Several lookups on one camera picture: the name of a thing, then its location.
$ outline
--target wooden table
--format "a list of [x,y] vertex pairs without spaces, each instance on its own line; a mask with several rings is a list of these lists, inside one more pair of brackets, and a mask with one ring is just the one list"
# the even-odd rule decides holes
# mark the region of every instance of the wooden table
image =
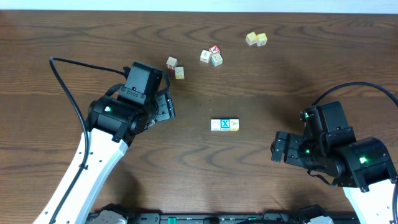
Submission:
[[[94,208],[120,203],[163,212],[262,212],[320,204],[352,211],[343,189],[271,161],[276,131],[301,134],[299,112],[325,90],[367,81],[398,87],[398,16],[177,12],[0,12],[0,220],[31,223],[75,153],[81,127],[50,56],[122,70],[161,69],[169,56],[176,118],[138,135]],[[268,43],[248,46],[247,33]],[[218,44],[223,64],[200,62]],[[123,77],[57,62],[84,115]],[[357,139],[375,136],[398,159],[397,108],[369,87],[340,100]],[[210,119],[238,117],[238,132],[210,132]]]

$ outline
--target black cable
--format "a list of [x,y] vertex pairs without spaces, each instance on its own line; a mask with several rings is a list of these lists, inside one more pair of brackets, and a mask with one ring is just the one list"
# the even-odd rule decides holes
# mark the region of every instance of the black cable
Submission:
[[313,169],[309,169],[309,170],[307,171],[307,174],[310,175],[311,177],[318,177],[318,178],[321,179],[325,184],[330,185],[330,186],[332,186],[332,187],[334,187],[334,186],[337,184],[336,178],[333,179],[333,182],[332,182],[332,183],[329,183],[329,181],[326,180],[326,178],[325,178],[324,176],[322,176],[322,175],[320,175],[320,174],[311,174],[312,171],[314,171],[314,170],[313,170]]
[[124,75],[124,72],[120,72],[120,71],[118,71],[116,69],[112,69],[112,68],[106,68],[106,67],[100,67],[100,66],[96,66],[96,65],[90,65],[90,64],[87,64],[87,63],[76,62],[76,61],[72,61],[72,60],[68,60],[68,59],[64,59],[64,58],[57,58],[57,57],[50,57],[50,61],[52,61],[52,60],[57,60],[57,61],[60,61],[60,62],[71,63],[71,64],[74,64],[74,65],[81,65],[81,66],[84,66],[84,67],[94,68],[94,69],[98,69],[98,70],[114,72],[114,73],[117,73],[117,74],[120,74],[120,75],[126,77]]
[[[322,94],[317,100],[315,100],[315,102],[312,104],[312,106],[315,106],[317,103],[319,103],[319,101],[322,100],[322,98],[325,97],[327,94],[329,94],[335,90],[338,90],[340,88],[343,88],[346,86],[353,86],[353,85],[364,85],[364,86],[370,86],[370,87],[376,88],[376,89],[382,91],[383,93],[385,93],[398,107],[398,100],[392,93],[390,93],[388,90],[386,90],[385,88],[383,88],[379,85],[376,85],[373,83],[368,83],[368,82],[351,82],[351,83],[345,83],[345,84],[335,86],[335,87],[331,88],[330,90],[326,91],[324,94]],[[392,217],[393,217],[393,222],[395,224],[398,224],[397,202],[398,202],[398,184],[395,184],[394,193],[392,195]]]
[[376,85],[373,83],[368,83],[368,82],[352,82],[352,83],[345,83],[345,84],[335,86],[335,87],[331,88],[330,90],[326,91],[324,94],[322,94],[317,100],[315,100],[315,102],[312,104],[312,106],[315,106],[317,103],[319,103],[319,101],[322,100],[322,98],[325,97],[327,94],[329,94],[335,90],[338,90],[340,88],[343,88],[346,86],[353,86],[353,85],[365,85],[365,86],[371,86],[373,88],[377,88],[378,90],[385,93],[398,106],[398,100],[392,93],[390,93],[388,90],[386,90],[385,88],[383,88],[379,85]]
[[326,132],[322,132],[319,135],[319,146],[323,157],[326,157],[325,147],[323,145],[323,137],[326,135]]
[[122,84],[122,83],[113,85],[110,89],[107,90],[107,92],[104,95],[105,96],[112,96],[113,93],[116,93],[116,91],[118,91],[123,86],[124,86],[124,84]]
[[83,115],[81,114],[81,111],[75,101],[75,99],[73,99],[72,94],[69,92],[67,86],[65,85],[65,83],[62,81],[61,76],[58,74],[57,69],[54,66],[54,61],[60,61],[60,62],[66,62],[66,63],[72,63],[75,65],[81,65],[84,67],[89,67],[89,68],[95,68],[95,69],[99,69],[99,70],[105,70],[105,71],[109,71],[109,72],[116,72],[118,74],[121,74],[124,76],[123,72],[111,69],[111,68],[104,68],[104,67],[99,67],[99,66],[95,66],[95,65],[89,65],[86,63],[81,63],[81,62],[75,62],[72,60],[67,60],[67,59],[63,59],[63,58],[57,58],[57,57],[50,57],[50,66],[51,69],[55,75],[55,77],[57,78],[59,84],[61,85],[62,89],[64,90],[64,92],[66,93],[66,95],[68,96],[70,103],[72,104],[73,108],[76,111],[77,116],[79,117],[79,121],[81,124],[81,128],[83,129],[83,134],[85,136],[85,153],[83,156],[83,161],[81,162],[80,166],[79,166],[79,170],[76,173],[76,176],[73,178],[72,182],[70,183],[67,191],[65,192],[65,194],[63,195],[60,203],[58,204],[57,208],[54,211],[54,214],[52,215],[51,219],[50,219],[50,223],[49,224],[53,224],[55,223],[55,218],[58,215],[58,212],[61,210],[63,203],[66,201],[69,193],[72,191],[73,186],[75,185],[77,179],[79,178],[81,172],[83,172],[83,169],[86,169],[86,162],[87,162],[87,158],[88,158],[88,153],[89,153],[89,139],[88,139],[88,131],[86,129],[86,125],[85,125],[85,119],[83,118]]

